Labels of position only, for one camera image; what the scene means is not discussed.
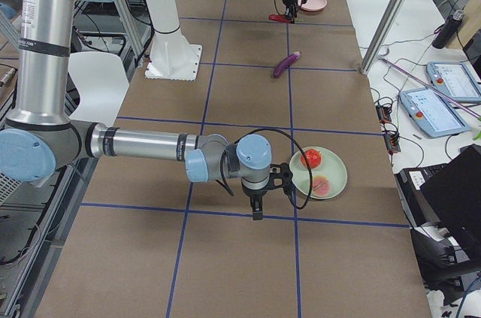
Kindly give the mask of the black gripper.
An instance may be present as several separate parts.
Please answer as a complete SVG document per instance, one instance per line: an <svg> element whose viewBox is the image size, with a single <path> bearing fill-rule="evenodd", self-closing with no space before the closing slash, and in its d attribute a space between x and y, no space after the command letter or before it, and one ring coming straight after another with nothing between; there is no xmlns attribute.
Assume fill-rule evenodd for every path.
<svg viewBox="0 0 481 318"><path fill-rule="evenodd" d="M298 0L282 0L282 2L286 6L284 17L288 23L294 24L298 16Z"/></svg>
<svg viewBox="0 0 481 318"><path fill-rule="evenodd" d="M253 212L254 220L263 219L263 206L262 198L268 192L268 189L251 189L245 185L242 185L243 192L250 198L250 205Z"/></svg>

